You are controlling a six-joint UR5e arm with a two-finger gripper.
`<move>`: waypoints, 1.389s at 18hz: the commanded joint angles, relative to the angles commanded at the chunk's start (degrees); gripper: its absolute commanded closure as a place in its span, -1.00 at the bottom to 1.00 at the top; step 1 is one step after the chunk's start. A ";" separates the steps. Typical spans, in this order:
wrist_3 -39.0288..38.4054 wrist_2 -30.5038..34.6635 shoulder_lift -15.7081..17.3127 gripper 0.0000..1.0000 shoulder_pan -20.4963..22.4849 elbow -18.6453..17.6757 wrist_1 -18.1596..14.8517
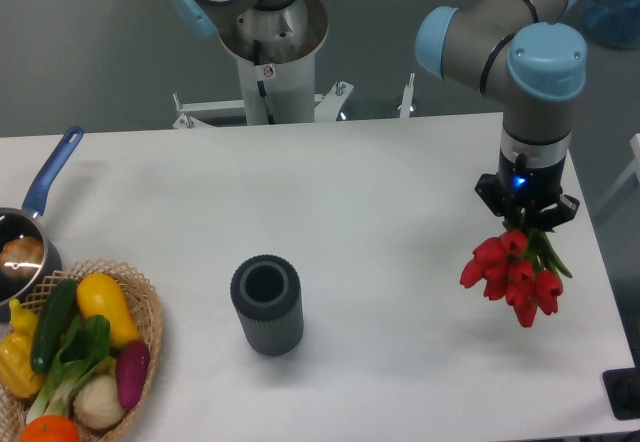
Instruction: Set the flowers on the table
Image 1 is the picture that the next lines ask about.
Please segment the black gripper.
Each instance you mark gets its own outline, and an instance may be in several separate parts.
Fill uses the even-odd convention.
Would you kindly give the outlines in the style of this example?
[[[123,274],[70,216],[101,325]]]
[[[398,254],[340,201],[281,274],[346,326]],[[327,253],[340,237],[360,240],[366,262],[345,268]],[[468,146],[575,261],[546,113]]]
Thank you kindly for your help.
[[[569,136],[542,144],[503,134],[497,172],[480,176],[476,194],[506,222],[537,222],[550,232],[572,221],[580,201],[561,186],[569,142]]]

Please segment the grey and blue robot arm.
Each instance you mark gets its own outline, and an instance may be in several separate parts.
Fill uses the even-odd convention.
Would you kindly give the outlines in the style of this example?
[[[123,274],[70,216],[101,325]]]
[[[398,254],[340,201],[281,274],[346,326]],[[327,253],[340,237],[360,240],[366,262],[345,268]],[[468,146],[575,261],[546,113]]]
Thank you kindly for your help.
[[[587,45],[561,17],[579,0],[481,0],[441,6],[421,23],[419,65],[501,105],[498,169],[476,193],[510,226],[549,232],[571,221],[579,201],[561,179],[575,100],[586,82]]]

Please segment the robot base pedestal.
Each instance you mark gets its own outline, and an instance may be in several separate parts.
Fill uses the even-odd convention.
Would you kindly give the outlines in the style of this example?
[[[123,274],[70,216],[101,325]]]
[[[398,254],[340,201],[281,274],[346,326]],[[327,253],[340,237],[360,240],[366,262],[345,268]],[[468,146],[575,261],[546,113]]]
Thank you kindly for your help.
[[[169,0],[196,34],[235,59],[250,125],[313,121],[316,54],[328,34],[320,0]]]

